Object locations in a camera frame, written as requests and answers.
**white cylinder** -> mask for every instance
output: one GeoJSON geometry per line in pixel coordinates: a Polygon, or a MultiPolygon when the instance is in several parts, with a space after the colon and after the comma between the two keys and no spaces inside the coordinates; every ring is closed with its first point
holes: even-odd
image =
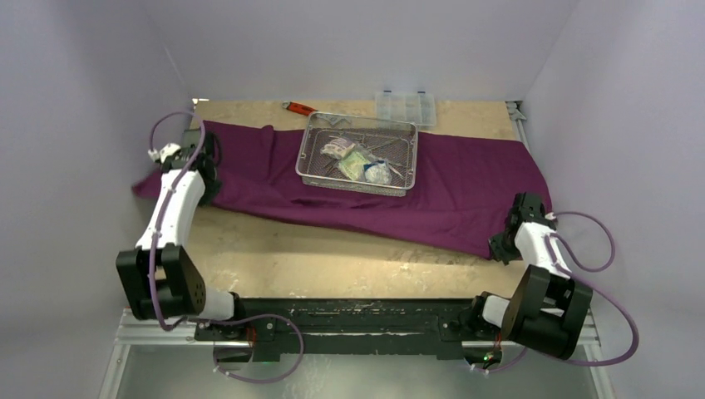
{"type": "Polygon", "coordinates": [[[235,313],[233,295],[215,288],[205,288],[205,305],[198,317],[208,320],[227,320],[235,313]]]}

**purple cloth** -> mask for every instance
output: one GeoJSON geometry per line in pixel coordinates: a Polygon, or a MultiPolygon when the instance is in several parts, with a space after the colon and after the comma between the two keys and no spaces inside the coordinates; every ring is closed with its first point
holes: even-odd
{"type": "MultiPolygon", "coordinates": [[[[295,163],[303,131],[206,121],[219,138],[223,181],[213,205],[268,219],[405,239],[490,257],[488,239],[504,229],[514,195],[548,187],[518,141],[420,133],[416,185],[386,197],[304,185],[295,163]]],[[[160,172],[133,187],[157,198],[160,172]]]]}

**cloth fold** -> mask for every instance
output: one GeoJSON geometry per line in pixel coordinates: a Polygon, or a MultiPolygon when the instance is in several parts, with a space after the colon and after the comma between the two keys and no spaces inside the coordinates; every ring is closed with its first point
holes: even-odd
{"type": "MultiPolygon", "coordinates": [[[[518,141],[419,133],[417,179],[404,197],[304,185],[295,164],[303,131],[206,121],[221,145],[223,187],[213,206],[294,224],[404,239],[490,257],[514,195],[533,192],[551,208],[538,166],[518,141]]],[[[156,170],[133,187],[159,197],[156,170]]]]}

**wooden table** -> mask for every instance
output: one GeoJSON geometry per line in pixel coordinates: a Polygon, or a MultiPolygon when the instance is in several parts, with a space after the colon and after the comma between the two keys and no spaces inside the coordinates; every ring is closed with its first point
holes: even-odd
{"type": "MultiPolygon", "coordinates": [[[[374,116],[374,101],[305,101],[321,111],[374,116]]],[[[438,101],[432,133],[515,140],[503,102],[438,101]]],[[[206,120],[303,129],[277,101],[202,101],[206,120]]],[[[471,298],[510,296],[524,267],[333,229],[199,209],[188,250],[207,284],[245,297],[471,298]]]]}

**tabletop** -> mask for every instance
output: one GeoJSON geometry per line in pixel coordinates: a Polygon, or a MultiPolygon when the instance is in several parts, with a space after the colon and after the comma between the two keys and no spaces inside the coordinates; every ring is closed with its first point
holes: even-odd
{"type": "MultiPolygon", "coordinates": [[[[303,101],[321,111],[375,116],[374,101],[303,101]]],[[[202,101],[209,121],[303,129],[281,101],[202,101]]],[[[515,140],[504,102],[437,101],[439,135],[515,140]]],[[[196,211],[188,242],[205,282],[244,297],[472,298],[514,292],[524,266],[427,245],[342,230],[286,224],[246,214],[196,211]]]]}

